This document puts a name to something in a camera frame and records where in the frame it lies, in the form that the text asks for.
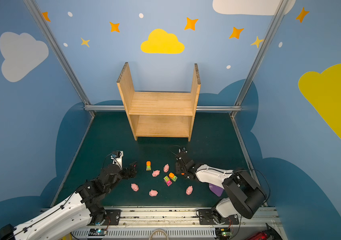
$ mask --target yellow star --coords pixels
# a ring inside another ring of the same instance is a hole
[[[257,37],[256,37],[256,41],[255,41],[254,43],[252,43],[251,46],[252,46],[252,45],[256,45],[257,48],[259,48],[259,45],[260,45],[260,43],[261,43],[262,41],[264,41],[264,39],[261,39],[261,40],[260,40],[260,39],[259,39],[259,36],[257,36]]]
[[[187,18],[187,25],[185,26],[184,30],[192,29],[194,31],[195,30],[194,25],[196,24],[197,20],[198,19],[191,20]]]
[[[82,40],[82,44],[81,44],[81,45],[87,45],[87,46],[89,47],[88,42],[89,42],[90,40],[85,41],[85,40],[82,39],[82,38],[81,38],[81,40]]]
[[[114,24],[114,23],[111,23],[111,22],[109,22],[110,23],[110,25],[112,26],[112,29],[110,30],[110,32],[113,32],[113,31],[116,31],[116,32],[120,32],[120,30],[119,30],[119,25],[120,25],[120,23],[116,23],[116,24]]]
[[[232,32],[232,35],[229,37],[229,39],[231,39],[231,38],[237,38],[238,39],[240,37],[240,33],[242,30],[244,30],[244,28],[237,29],[237,28],[233,27],[233,32]]]
[[[309,11],[306,11],[304,8],[301,10],[301,13],[296,17],[296,19],[300,20],[300,22],[303,22],[304,17],[309,13]]]
[[[44,16],[46,21],[50,22],[50,19],[48,18],[48,12],[44,12],[43,16]]]

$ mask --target toy pig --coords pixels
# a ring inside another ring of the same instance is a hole
[[[153,189],[149,192],[149,196],[151,197],[157,196],[157,194],[158,194],[158,191],[153,190]]]
[[[160,174],[160,170],[153,171],[152,176],[157,177]]]
[[[190,194],[192,193],[192,191],[193,191],[193,187],[192,187],[192,186],[189,186],[189,187],[187,188],[187,195],[190,195]]]
[[[131,185],[130,185],[130,187],[133,189],[133,191],[135,191],[135,192],[137,192],[138,190],[139,190],[139,186],[137,186],[137,184],[135,184],[135,183],[132,183]]]
[[[169,165],[167,164],[164,166],[164,172],[168,172],[168,171],[169,171]]]

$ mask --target green mat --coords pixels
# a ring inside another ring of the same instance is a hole
[[[124,151],[123,167],[137,161],[137,176],[134,179],[121,180],[106,195],[105,206],[196,206],[211,207],[221,197],[209,190],[208,183],[198,180],[184,179],[177,175],[176,182],[169,187],[165,184],[163,172],[165,164],[169,164],[170,172],[175,172],[175,156],[178,147],[187,149],[189,156],[196,162],[221,169],[247,168],[244,155],[236,137],[229,114],[196,113],[192,139],[139,137],[134,140],[125,112],[100,112],[89,129],[72,169],[57,198],[58,202],[69,196],[86,180],[95,178],[99,173],[105,157],[112,151]],[[145,170],[145,163],[151,161],[152,170]],[[105,165],[111,163],[106,159]],[[152,177],[153,170],[160,170],[160,175]],[[139,185],[139,191],[130,188],[131,183]],[[188,186],[193,186],[191,195],[186,195]],[[149,196],[151,189],[157,190],[156,197]]]

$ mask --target yellow cloud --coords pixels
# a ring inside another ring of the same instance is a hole
[[[321,74],[307,72],[300,78],[298,87],[341,139],[341,64]]]
[[[153,30],[148,41],[141,44],[141,50],[145,53],[177,54],[184,51],[184,44],[179,42],[173,33],[167,33],[163,29]]]

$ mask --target wooden shelf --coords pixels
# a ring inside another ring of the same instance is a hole
[[[136,92],[128,63],[117,80],[133,137],[192,137],[200,94],[200,75],[194,66],[190,93]]]
[[[129,114],[192,116],[191,94],[135,92]]]
[[[189,137],[192,116],[141,115],[136,137]]]

